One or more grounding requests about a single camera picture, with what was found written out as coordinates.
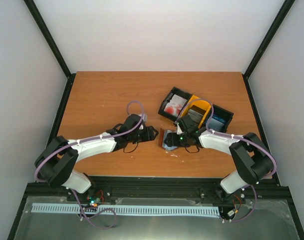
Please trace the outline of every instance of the brown tabletop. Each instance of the brown tabletop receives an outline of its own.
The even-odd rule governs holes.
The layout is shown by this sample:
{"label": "brown tabletop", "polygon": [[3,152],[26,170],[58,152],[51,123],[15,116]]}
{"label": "brown tabletop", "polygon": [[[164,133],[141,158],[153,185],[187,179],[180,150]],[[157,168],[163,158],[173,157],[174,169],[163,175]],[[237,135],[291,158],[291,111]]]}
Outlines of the brown tabletop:
{"label": "brown tabletop", "polygon": [[[173,122],[157,114],[172,87],[178,87],[234,113],[228,133],[258,134],[240,72],[78,72],[64,112],[59,135],[81,139],[111,129],[127,117],[131,100],[143,103],[146,125],[172,129]],[[140,113],[137,104],[131,113]],[[155,141],[140,143],[136,151],[103,153],[78,162],[75,169],[97,176],[155,176],[223,178],[235,170],[232,158],[212,149],[188,153],[166,152]],[[127,151],[135,146],[129,144]]]}

